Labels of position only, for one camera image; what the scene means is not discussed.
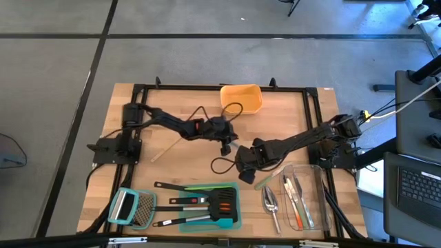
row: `orange plastic container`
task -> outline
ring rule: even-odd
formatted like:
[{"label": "orange plastic container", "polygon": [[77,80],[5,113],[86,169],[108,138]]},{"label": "orange plastic container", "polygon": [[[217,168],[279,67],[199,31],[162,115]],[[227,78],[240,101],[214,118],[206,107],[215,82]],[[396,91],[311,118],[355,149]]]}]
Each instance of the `orange plastic container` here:
[{"label": "orange plastic container", "polygon": [[[262,107],[262,92],[258,85],[226,85],[220,89],[220,103],[222,108],[230,103],[240,103],[242,114],[255,114]],[[240,106],[231,105],[225,112],[237,114]]]}]

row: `gray floor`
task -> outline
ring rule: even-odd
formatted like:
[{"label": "gray floor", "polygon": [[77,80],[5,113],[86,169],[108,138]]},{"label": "gray floor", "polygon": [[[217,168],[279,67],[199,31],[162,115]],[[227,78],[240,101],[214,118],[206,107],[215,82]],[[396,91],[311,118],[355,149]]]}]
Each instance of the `gray floor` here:
[{"label": "gray floor", "polygon": [[[110,3],[2,1],[0,32],[101,32]],[[29,17],[31,7],[39,11]],[[110,32],[418,33],[407,30],[404,3],[301,1],[291,18],[288,9],[275,0],[127,0],[119,2]],[[15,137],[30,158],[26,167],[0,171],[1,240],[32,235],[96,45],[95,39],[0,39],[0,132]],[[92,161],[85,145],[101,133],[115,83],[153,83],[159,76],[164,84],[267,85],[275,77],[284,86],[334,87],[340,112],[356,114],[393,98],[373,92],[373,84],[392,84],[395,70],[418,69],[431,59],[417,40],[107,40],[48,234],[76,230]],[[378,145],[394,132],[390,119],[359,144]]]}]

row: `wooden table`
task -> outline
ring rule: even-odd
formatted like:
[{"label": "wooden table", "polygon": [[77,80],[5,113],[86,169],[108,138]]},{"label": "wooden table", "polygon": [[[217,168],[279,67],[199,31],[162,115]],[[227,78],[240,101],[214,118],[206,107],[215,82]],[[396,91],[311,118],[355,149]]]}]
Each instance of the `wooden table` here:
[{"label": "wooden table", "polygon": [[[117,83],[110,100],[103,134],[121,127],[122,106],[130,102],[133,84]],[[338,113],[336,95],[332,88],[318,88],[320,108],[323,120],[326,121]],[[209,116],[218,116],[221,112],[221,101],[217,91],[193,90],[149,90],[147,104],[161,107],[164,111],[182,119],[186,119],[199,105],[203,105]],[[194,118],[204,118],[198,112]],[[252,115],[242,115],[233,121],[235,132],[239,135],[241,145],[250,146],[253,139],[259,137],[267,139],[284,139],[307,130],[305,109],[302,95],[293,92],[263,92],[263,106],[260,111]],[[273,220],[264,212],[261,203],[260,191],[254,190],[238,180],[235,168],[223,175],[214,174],[210,169],[213,158],[220,156],[221,144],[210,141],[181,140],[154,163],[150,162],[158,153],[169,147],[179,135],[161,126],[151,126],[141,132],[143,147],[139,164],[136,166],[132,189],[148,189],[158,196],[158,205],[168,205],[168,198],[178,197],[178,192],[153,187],[155,181],[173,183],[177,185],[237,182],[240,187],[240,207],[242,211],[242,228],[232,231],[201,232],[184,234],[179,232],[178,225],[169,227],[149,227],[143,231],[135,231],[125,227],[124,234],[151,235],[151,236],[204,236],[230,238],[323,238],[322,231],[294,231],[283,221],[283,213],[278,212],[282,234],[277,235]],[[233,158],[235,148],[228,156]],[[307,164],[306,148],[289,154],[286,161],[296,164]],[[229,163],[219,162],[217,170],[223,170]],[[84,230],[92,224],[100,211],[109,201],[115,165],[104,165],[95,171],[84,200],[83,211],[78,224],[78,231]],[[257,172],[258,182],[267,173]],[[350,222],[357,230],[367,235],[358,199],[354,179],[346,171],[334,169],[334,183],[338,195],[338,203]],[[274,190],[281,203],[279,182],[274,178],[269,186]],[[177,218],[176,212],[157,212],[153,222]],[[335,235],[334,221],[331,234]]]}]

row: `metal spoon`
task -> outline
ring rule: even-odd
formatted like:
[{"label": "metal spoon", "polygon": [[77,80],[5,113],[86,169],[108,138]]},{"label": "metal spoon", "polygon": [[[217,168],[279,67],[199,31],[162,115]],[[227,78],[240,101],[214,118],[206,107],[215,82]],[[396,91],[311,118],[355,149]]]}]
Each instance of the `metal spoon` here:
[{"label": "metal spoon", "polygon": [[262,204],[263,204],[263,209],[268,214],[272,214],[274,219],[274,224],[276,225],[277,234],[280,234],[281,233],[280,225],[278,223],[278,219],[276,215],[278,211],[277,198],[274,195],[273,191],[268,186],[262,188]]}]

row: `teal tray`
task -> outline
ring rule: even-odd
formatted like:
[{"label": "teal tray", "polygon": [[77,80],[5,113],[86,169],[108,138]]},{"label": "teal tray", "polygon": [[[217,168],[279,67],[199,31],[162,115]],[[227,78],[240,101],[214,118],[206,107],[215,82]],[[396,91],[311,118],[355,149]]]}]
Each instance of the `teal tray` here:
[{"label": "teal tray", "polygon": [[[237,214],[238,220],[233,223],[232,219],[218,220],[214,222],[213,220],[202,220],[194,221],[190,223],[184,223],[179,225],[179,231],[184,233],[194,233],[200,231],[225,231],[225,230],[235,230],[242,227],[242,216],[240,214],[240,197],[239,197],[239,186],[237,183],[214,183],[214,184],[203,184],[203,185],[184,185],[185,187],[224,187],[231,186],[237,191]],[[204,197],[205,195],[193,194],[189,192],[179,192],[179,197]],[[208,211],[182,211],[179,212],[179,218],[187,218],[192,216],[201,216],[208,214]]]}]

